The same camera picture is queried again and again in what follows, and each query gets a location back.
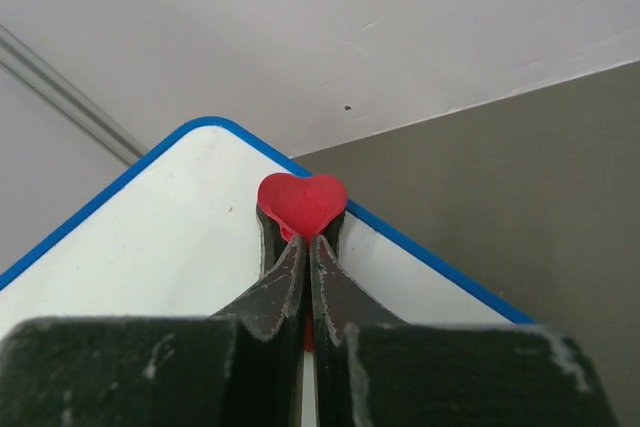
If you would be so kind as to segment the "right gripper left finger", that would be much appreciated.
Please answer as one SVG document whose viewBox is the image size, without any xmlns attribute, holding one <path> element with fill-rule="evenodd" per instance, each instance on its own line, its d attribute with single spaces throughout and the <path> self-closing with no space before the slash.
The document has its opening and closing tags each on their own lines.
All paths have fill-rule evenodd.
<svg viewBox="0 0 640 427">
<path fill-rule="evenodd" d="M 209 317 L 41 317 L 1 344 L 5 426 L 296 426 L 306 243 Z"/>
</svg>

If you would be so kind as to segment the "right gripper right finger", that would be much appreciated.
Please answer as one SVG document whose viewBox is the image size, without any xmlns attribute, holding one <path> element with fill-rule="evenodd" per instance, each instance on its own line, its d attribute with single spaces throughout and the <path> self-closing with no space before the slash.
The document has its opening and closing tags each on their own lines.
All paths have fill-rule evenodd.
<svg viewBox="0 0 640 427">
<path fill-rule="evenodd" d="M 614 426 L 589 358 L 540 325 L 410 324 L 312 239 L 322 426 Z"/>
</svg>

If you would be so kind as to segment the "blue framed whiteboard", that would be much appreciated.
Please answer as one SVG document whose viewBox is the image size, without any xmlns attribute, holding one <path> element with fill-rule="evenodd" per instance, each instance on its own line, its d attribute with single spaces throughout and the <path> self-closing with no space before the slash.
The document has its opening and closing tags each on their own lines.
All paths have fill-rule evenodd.
<svg viewBox="0 0 640 427">
<path fill-rule="evenodd" d="M 209 317 L 264 274 L 257 190 L 313 174 L 237 124 L 177 129 L 1 277 L 1 344 L 41 317 Z M 306 244 L 301 416 L 319 426 Z M 529 317 L 348 199 L 335 254 L 410 324 L 526 324 Z"/>
</svg>

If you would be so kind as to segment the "red whiteboard eraser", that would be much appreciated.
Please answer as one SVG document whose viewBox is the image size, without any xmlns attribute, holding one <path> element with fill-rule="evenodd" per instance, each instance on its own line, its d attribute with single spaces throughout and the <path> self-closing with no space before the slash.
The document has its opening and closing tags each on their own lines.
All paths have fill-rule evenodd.
<svg viewBox="0 0 640 427">
<path fill-rule="evenodd" d="M 344 183 L 331 175 L 298 177 L 273 173 L 265 177 L 256 201 L 261 231 L 260 273 L 265 274 L 275 265 L 296 235 L 310 245 L 312 238 L 321 234 L 337 254 L 347 204 Z"/>
</svg>

